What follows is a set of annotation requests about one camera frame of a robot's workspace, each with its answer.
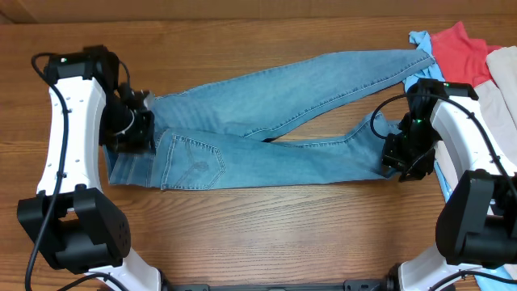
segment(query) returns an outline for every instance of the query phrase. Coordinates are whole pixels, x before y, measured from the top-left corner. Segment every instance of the jeans leg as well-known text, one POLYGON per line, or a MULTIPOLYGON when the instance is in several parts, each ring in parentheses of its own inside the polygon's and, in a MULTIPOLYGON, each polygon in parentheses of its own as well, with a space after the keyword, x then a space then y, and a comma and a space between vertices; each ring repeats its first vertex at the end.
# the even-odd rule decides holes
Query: jeans leg
POLYGON ((263 141, 336 107, 392 86, 434 60, 422 50, 329 53, 161 97, 158 128, 263 141))
MULTIPOLYGON (((343 137, 306 143, 167 129, 153 162, 140 167, 141 156, 124 155, 125 167, 113 171, 111 182, 207 190, 387 179, 394 171, 381 166, 384 141, 373 135, 369 120, 370 115, 343 137)), ((381 134, 396 131, 381 114, 374 125, 381 134)))

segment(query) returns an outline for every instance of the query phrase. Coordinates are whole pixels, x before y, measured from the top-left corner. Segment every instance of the pile of clothes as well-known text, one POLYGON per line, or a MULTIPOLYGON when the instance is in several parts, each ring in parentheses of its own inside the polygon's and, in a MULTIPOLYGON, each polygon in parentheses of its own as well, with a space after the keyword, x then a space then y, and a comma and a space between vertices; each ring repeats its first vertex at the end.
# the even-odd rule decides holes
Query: pile of clothes
MULTIPOLYGON (((488 45, 471 39, 462 22, 442 32, 411 32, 410 42, 436 60, 436 64, 405 80, 406 91, 418 78, 471 84, 479 96, 481 114, 504 155, 517 165, 517 47, 488 45)), ((458 184, 456 170, 445 144, 436 148, 435 169, 446 200, 458 184)), ((495 270, 497 276, 517 279, 517 268, 495 270)), ((477 277, 481 290, 517 290, 477 277)))

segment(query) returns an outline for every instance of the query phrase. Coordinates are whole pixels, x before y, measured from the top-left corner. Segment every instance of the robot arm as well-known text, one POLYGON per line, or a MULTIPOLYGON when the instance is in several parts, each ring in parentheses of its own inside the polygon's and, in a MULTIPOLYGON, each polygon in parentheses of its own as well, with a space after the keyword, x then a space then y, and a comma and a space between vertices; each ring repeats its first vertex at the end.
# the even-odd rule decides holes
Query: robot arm
MULTIPOLYGON (((167 290, 166 278, 131 248, 128 220, 100 186, 99 145, 116 152, 154 149, 153 113, 147 109, 154 96, 119 86, 118 67, 118 57, 99 46, 53 56, 45 68, 46 78, 65 98, 70 130, 64 178, 39 250, 55 269, 109 274, 129 290, 167 290), (60 220, 70 212, 78 219, 60 220)), ((18 207, 19 222, 33 242, 56 185, 62 146, 63 112, 56 92, 49 93, 53 113, 47 162, 36 197, 21 200, 18 207)), ((106 284, 118 290, 111 281, 106 284)))
MULTIPOLYGON (((417 97, 409 99, 410 113, 401 123, 402 132, 388 136, 383 162, 390 166, 394 165, 394 160, 401 162, 402 166, 396 164, 396 167, 403 173, 402 181, 408 177, 421 179, 425 172, 432 171, 434 155, 428 160, 419 157, 428 153, 438 140, 443 140, 459 183, 438 218, 436 244, 416 259, 392 270, 391 281, 403 291, 423 291, 460 270, 515 264, 515 199, 479 129, 455 105, 425 96, 439 95, 473 112, 486 131, 502 167, 513 176, 517 167, 500 150, 486 127, 473 88, 467 84, 421 79, 409 93, 417 97), (486 215, 492 200, 502 209, 503 215, 486 215)), ((439 289, 459 279, 458 276, 439 289)))

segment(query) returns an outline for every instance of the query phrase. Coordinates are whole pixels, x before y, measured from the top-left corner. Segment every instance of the light blue clothing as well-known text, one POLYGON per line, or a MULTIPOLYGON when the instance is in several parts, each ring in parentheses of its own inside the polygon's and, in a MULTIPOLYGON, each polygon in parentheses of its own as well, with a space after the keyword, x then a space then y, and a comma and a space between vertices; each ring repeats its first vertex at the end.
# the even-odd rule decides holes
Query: light blue clothing
MULTIPOLYGON (((107 153, 110 183, 207 190, 387 179, 369 116, 341 137, 269 141, 434 63, 422 50, 329 53, 163 96, 151 109, 156 155, 107 153)), ((397 131, 382 115, 375 126, 397 131)))
MULTIPOLYGON (((421 49, 422 51, 432 55, 432 47, 431 47, 431 36, 428 32, 410 32, 410 43, 417 44, 417 49, 421 49)), ((434 63, 433 65, 428 66, 427 68, 417 72, 406 78, 404 80, 404 91, 408 91, 411 86, 413 86, 420 78, 433 78, 438 81, 445 81, 442 75, 442 71, 438 67, 438 63, 434 63)))

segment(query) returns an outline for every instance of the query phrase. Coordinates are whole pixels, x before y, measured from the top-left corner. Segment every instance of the cable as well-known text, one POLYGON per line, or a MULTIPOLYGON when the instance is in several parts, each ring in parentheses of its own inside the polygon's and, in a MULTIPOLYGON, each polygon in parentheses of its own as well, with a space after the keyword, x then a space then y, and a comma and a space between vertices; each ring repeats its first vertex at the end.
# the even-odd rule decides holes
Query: cable
POLYGON ((501 278, 499 276, 494 276, 494 275, 486 274, 484 272, 464 270, 464 271, 459 271, 457 273, 454 273, 454 274, 452 274, 450 276, 447 276, 447 277, 443 278, 442 280, 438 281, 438 283, 434 284, 429 289, 429 291, 436 291, 440 287, 442 287, 443 285, 447 284, 448 282, 456 279, 457 277, 459 277, 459 276, 464 277, 464 276, 467 276, 467 275, 482 276, 482 277, 485 277, 485 278, 488 278, 488 279, 491 279, 491 280, 496 280, 496 281, 499 281, 499 282, 502 282, 502 283, 517 285, 517 280, 505 279, 505 278, 501 278))
POLYGON ((57 168, 57 173, 56 173, 56 175, 57 175, 56 187, 54 188, 53 197, 50 200, 50 204, 48 205, 47 213, 45 214, 43 223, 41 224, 40 232, 38 233, 38 236, 36 237, 36 240, 34 242, 34 248, 32 248, 32 253, 29 258, 29 262, 27 264, 27 271, 25 272, 25 289, 27 291, 32 290, 31 289, 31 277, 32 277, 32 270, 34 269, 34 263, 36 262, 36 257, 38 256, 38 250, 40 249, 41 241, 43 240, 45 231, 47 230, 48 222, 50 221, 50 217, 52 216, 52 214, 54 212, 54 208, 56 206, 57 194, 59 194, 59 191, 61 189, 61 182, 63 181, 63 177, 65 175, 64 169, 65 169, 66 146, 68 145, 68 127, 69 127, 68 113, 69 113, 69 111, 68 111, 68 108, 66 107, 66 102, 65 102, 65 99, 63 98, 63 95, 61 94, 61 92, 56 88, 56 86, 54 86, 54 84, 52 84, 49 80, 47 80, 47 78, 45 77, 43 72, 41 72, 40 68, 36 64, 36 61, 38 60, 38 58, 50 57, 52 55, 54 55, 54 53, 38 53, 31 58, 32 68, 34 69, 35 72, 38 73, 40 78, 42 78, 47 83, 47 85, 49 85, 50 88, 52 88, 54 93, 56 93, 57 98, 59 99, 59 102, 61 103, 61 108, 63 109, 63 141, 61 143, 61 154, 59 157, 59 167, 57 168))
POLYGON ((128 291, 127 288, 125 288, 122 283, 120 283, 120 281, 118 281, 117 279, 115 279, 114 277, 110 276, 109 274, 104 274, 104 273, 93 273, 91 275, 88 275, 88 276, 84 276, 83 278, 79 278, 77 280, 75 280, 74 282, 68 284, 67 286, 63 287, 63 288, 60 288, 58 289, 57 291, 66 291, 66 290, 70 290, 72 289, 73 287, 81 284, 82 282, 84 281, 87 281, 87 280, 91 280, 91 279, 99 279, 99 278, 104 278, 104 281, 107 281, 109 280, 111 283, 113 283, 115 286, 117 286, 120 291, 128 291))
POLYGON ((131 76, 129 75, 129 69, 123 61, 119 60, 119 63, 124 67, 124 70, 126 71, 126 79, 128 80, 128 86, 129 88, 131 88, 131 76))
POLYGON ((440 99, 440 100, 442 100, 444 102, 447 102, 447 103, 450 103, 450 104, 456 106, 464 114, 466 114, 467 117, 470 120, 472 120, 472 122, 476 125, 477 130, 479 130, 479 133, 483 137, 483 141, 485 141, 486 147, 488 148, 488 151, 490 152, 490 156, 494 160, 495 166, 498 168, 499 172, 501 173, 501 175, 504 177, 504 179, 508 183, 508 187, 510 188, 511 193, 513 194, 514 201, 517 204, 517 189, 515 189, 514 184, 511 182, 510 176, 504 170, 504 167, 502 166, 501 161, 499 160, 499 156, 495 152, 494 146, 492 145, 492 142, 490 141, 490 139, 488 137, 488 134, 486 133, 485 129, 483 128, 483 126, 481 125, 479 120, 475 117, 474 113, 470 112, 469 110, 467 110, 467 108, 461 106, 459 103, 457 103, 455 101, 450 100, 447 97, 443 97, 443 96, 435 95, 435 94, 402 94, 402 95, 397 95, 397 96, 394 96, 394 97, 392 97, 390 99, 387 99, 383 103, 381 103, 376 108, 376 110, 372 113, 372 118, 370 119, 370 128, 372 129, 373 134, 375 134, 377 137, 379 137, 381 139, 386 139, 386 137, 381 136, 375 130, 375 128, 373 126, 374 118, 375 118, 376 114, 379 112, 379 110, 381 110, 386 104, 391 103, 391 102, 393 102, 395 100, 398 100, 398 99, 405 98, 405 97, 408 97, 408 98, 413 98, 413 97, 430 97, 430 98, 434 98, 434 99, 440 99))

